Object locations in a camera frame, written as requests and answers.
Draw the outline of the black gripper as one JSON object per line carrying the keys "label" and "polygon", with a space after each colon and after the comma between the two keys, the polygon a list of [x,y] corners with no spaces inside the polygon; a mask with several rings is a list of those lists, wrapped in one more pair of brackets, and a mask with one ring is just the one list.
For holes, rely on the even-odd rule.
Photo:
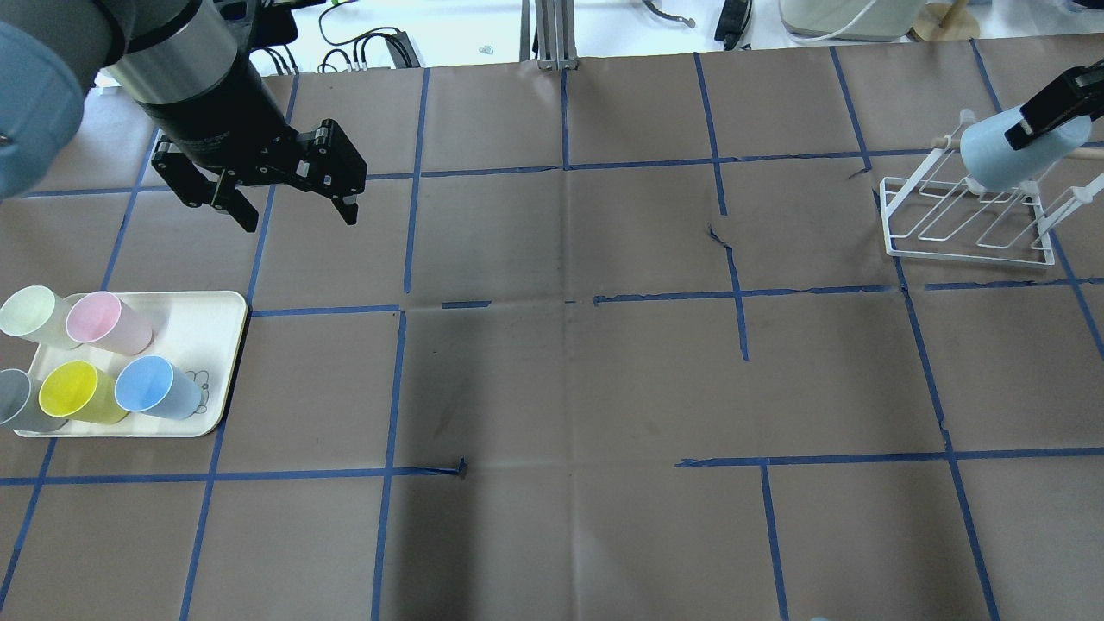
{"label": "black gripper", "polygon": [[[355,200],[367,185],[367,161],[340,123],[330,118],[312,131],[297,134],[289,129],[273,137],[257,152],[250,154],[244,164],[213,168],[198,165],[181,146],[161,136],[155,144],[151,166],[183,204],[212,206],[248,233],[256,232],[261,215],[240,187],[289,185],[323,196],[346,225],[352,227],[359,215]],[[215,173],[216,179],[209,179],[204,169]]]}

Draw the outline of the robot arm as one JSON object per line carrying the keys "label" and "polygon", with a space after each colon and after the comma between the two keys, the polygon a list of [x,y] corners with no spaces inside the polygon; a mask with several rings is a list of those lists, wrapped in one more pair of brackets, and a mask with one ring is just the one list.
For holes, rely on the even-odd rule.
{"label": "robot arm", "polygon": [[354,143],[335,119],[294,129],[213,1],[4,1],[1,13],[6,199],[50,172],[106,70],[160,129],[151,166],[182,204],[253,232],[243,188],[288,185],[355,224],[367,162]]}

